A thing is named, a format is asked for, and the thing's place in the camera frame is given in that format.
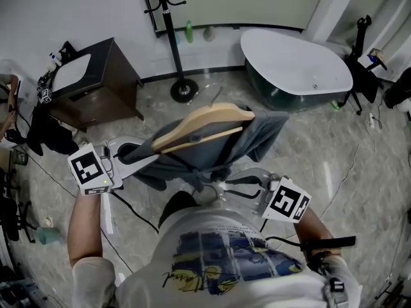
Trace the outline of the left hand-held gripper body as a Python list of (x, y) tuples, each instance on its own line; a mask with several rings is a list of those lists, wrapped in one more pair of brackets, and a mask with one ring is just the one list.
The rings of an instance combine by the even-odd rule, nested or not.
[(139, 147), (131, 144), (113, 147), (110, 140), (96, 146), (89, 143), (70, 155), (67, 161), (81, 194), (103, 194), (121, 189), (126, 178), (120, 177), (120, 162), (131, 162), (126, 162), (120, 154), (128, 148)]

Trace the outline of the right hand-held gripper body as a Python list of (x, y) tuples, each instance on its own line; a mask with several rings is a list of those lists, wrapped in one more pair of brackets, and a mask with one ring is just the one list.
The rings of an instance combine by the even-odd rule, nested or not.
[(263, 219), (299, 223), (310, 204), (311, 195), (287, 176), (256, 171), (256, 177), (262, 190), (256, 199), (254, 214)]

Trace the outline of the grey bathrobe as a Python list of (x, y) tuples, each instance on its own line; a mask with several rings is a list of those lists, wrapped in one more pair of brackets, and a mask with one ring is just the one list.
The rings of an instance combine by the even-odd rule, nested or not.
[(248, 157), (253, 162), (261, 162), (289, 118), (286, 112), (239, 108), (252, 111), (255, 118), (243, 123), (209, 124), (173, 142), (168, 148), (185, 142), (196, 142), (202, 137), (242, 126), (243, 130), (240, 132), (166, 154), (154, 152), (152, 142), (171, 132), (183, 119), (176, 120), (162, 127), (139, 148), (126, 149), (120, 157), (131, 163), (148, 156), (159, 157), (154, 163), (132, 175), (158, 191), (165, 190), (168, 181), (178, 178), (201, 191), (205, 183), (226, 180), (231, 173), (231, 166), (242, 157)]

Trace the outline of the wooden clothes hanger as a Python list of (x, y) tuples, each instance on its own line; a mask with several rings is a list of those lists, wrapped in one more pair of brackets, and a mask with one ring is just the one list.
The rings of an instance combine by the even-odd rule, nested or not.
[(209, 124), (224, 122), (243, 123), (245, 121), (251, 121), (254, 118), (255, 114), (252, 111), (243, 110), (233, 103), (212, 103), (209, 106), (201, 107), (190, 113), (171, 132), (163, 135), (162, 137), (156, 138), (156, 140), (152, 142), (151, 147), (154, 152), (160, 152), (162, 154), (181, 150), (203, 142), (232, 135), (242, 131), (243, 127), (239, 126), (207, 137), (202, 137), (196, 142), (185, 142), (169, 148), (168, 145), (183, 137), (187, 137), (194, 132), (197, 132)]

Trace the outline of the black coat rack stand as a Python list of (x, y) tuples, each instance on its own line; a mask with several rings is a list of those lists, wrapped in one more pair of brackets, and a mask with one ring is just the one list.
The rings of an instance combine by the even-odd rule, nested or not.
[(172, 3), (170, 0), (159, 0), (159, 3), (155, 8), (149, 7), (144, 11), (144, 13), (153, 15), (154, 11), (157, 11), (159, 8), (161, 8), (164, 25), (166, 27), (166, 33), (173, 56), (173, 61), (175, 63), (177, 71), (177, 80), (171, 86), (170, 95), (177, 103), (189, 103), (198, 93), (198, 84), (196, 83), (196, 81), (184, 76), (173, 21), (171, 18), (171, 12), (169, 9), (169, 6), (179, 6), (186, 3), (187, 2), (185, 0), (179, 3)]

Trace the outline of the person's left forearm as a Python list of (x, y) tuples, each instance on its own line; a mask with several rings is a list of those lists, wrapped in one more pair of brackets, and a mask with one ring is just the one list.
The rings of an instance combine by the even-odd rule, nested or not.
[(75, 199), (67, 233), (67, 251), (72, 268), (82, 260), (101, 260), (101, 195), (82, 195)]

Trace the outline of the dark wooden vanity cabinet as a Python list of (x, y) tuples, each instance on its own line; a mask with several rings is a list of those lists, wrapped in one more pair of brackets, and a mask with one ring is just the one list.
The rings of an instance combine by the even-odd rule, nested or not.
[(143, 83), (113, 38), (78, 52), (78, 58), (91, 54), (84, 77), (52, 92), (45, 105), (49, 114), (79, 130), (118, 119), (138, 117), (137, 87)]

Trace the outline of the person's black trouser leg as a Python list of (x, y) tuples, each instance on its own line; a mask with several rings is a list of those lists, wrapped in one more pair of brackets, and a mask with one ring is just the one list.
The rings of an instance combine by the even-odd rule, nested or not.
[(162, 237), (167, 232), (179, 227), (193, 211), (200, 208), (194, 197), (186, 192), (179, 191), (167, 202), (160, 216), (158, 229)]

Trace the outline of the green jar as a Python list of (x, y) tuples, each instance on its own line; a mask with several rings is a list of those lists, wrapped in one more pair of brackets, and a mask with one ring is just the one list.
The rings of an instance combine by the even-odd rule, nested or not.
[(26, 166), (28, 164), (28, 154), (24, 151), (13, 150), (11, 155), (12, 164)]

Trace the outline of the green cup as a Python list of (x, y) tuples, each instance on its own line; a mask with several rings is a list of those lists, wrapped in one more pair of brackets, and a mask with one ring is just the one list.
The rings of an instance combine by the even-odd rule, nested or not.
[(42, 245), (64, 243), (63, 234), (56, 227), (38, 227), (36, 229), (36, 235)]

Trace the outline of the white sink basin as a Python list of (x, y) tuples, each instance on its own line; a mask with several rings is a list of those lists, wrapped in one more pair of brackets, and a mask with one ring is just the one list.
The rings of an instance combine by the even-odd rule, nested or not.
[(80, 81), (88, 68), (91, 54), (83, 55), (65, 65), (56, 73), (51, 91), (56, 92)]

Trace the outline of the black swivel chair base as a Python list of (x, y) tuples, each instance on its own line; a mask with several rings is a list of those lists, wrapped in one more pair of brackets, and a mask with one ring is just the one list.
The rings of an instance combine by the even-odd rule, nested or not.
[(31, 201), (22, 203), (13, 195), (21, 190), (21, 186), (14, 180), (16, 173), (15, 169), (6, 172), (0, 167), (0, 226), (2, 226), (7, 239), (19, 241), (19, 232), (23, 230), (28, 241), (34, 244), (36, 241), (30, 236), (29, 229), (36, 230), (37, 227), (27, 220)]

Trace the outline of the black faucet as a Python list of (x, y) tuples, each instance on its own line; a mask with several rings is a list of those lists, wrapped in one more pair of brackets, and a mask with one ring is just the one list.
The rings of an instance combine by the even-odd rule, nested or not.
[(65, 41), (62, 48), (58, 52), (60, 53), (60, 60), (63, 64), (78, 58), (77, 50), (70, 44), (69, 41)]

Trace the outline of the white bathtub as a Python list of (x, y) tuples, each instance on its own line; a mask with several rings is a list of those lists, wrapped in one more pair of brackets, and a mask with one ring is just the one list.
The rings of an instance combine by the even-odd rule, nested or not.
[(252, 28), (242, 34), (240, 46), (250, 84), (271, 110), (309, 110), (342, 98), (353, 87), (345, 62), (320, 44)]

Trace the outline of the black bin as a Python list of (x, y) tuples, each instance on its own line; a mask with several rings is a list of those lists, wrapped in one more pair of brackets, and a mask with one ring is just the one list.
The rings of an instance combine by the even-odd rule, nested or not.
[(386, 107), (390, 109), (408, 98), (411, 98), (411, 67), (407, 68), (383, 95)]

